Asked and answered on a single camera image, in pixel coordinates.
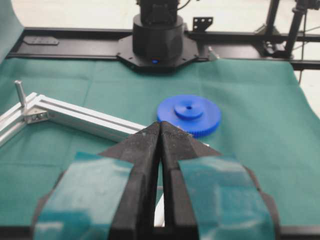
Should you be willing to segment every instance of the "metal pin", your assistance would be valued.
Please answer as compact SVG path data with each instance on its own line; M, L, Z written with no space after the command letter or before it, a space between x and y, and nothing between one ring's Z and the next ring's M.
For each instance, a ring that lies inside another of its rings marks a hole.
M18 94L21 106L24 108L27 105L27 101L26 101L26 95L25 95L24 89L22 87L22 81L16 80L14 81L14 84L15 84L16 92Z

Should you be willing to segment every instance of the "black mounting plate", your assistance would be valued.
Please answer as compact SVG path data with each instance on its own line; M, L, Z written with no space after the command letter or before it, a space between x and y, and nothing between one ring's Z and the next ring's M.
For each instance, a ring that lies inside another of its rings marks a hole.
M197 16L193 18L193 27L194 32L204 33L208 27L214 23L214 18L212 16Z
M166 61L156 58L147 59L133 52L133 37L131 35L119 40L117 57L133 70L170 72L196 61L199 57L199 51L197 42L184 35L182 55Z

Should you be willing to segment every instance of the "green tape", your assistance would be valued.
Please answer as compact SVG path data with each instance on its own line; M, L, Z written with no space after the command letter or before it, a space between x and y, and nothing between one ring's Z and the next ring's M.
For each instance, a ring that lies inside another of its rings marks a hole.
M24 27L17 19L11 0L0 1L0 64L23 32Z
M6 59L0 65L0 114L19 101L16 79L23 80L26 94L37 92L145 126L157 119L164 99L203 96L219 106L222 118L217 131L200 140L235 154L255 172L274 198L281 224L320 225L320 120L288 63L219 59L172 74L147 74L120 62ZM96 154L113 144L50 122L27 126L0 148L0 166L28 169L15 180L0 174L0 189L6 188L0 194L0 225L31 224L37 197L52 189L76 152ZM31 176L42 165L52 166L52 174L34 185ZM19 184L8 187L8 181Z
M245 168L232 157L179 161L201 240L272 240L268 209Z
M133 164L78 153L49 197L35 240L106 240Z

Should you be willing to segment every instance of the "metal rail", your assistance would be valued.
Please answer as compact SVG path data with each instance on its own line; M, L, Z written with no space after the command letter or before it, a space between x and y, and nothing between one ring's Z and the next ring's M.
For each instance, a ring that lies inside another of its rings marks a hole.
M51 121L102 138L120 142L145 126L88 108L31 93L25 97L15 81L20 102L0 116L0 147L28 124Z

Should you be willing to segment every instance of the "blue gear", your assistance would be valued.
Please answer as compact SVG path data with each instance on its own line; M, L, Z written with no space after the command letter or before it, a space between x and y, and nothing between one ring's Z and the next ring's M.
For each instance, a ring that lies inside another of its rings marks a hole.
M217 129L221 112L216 104L204 97L178 95L159 104L157 118L159 122L167 121L199 138Z

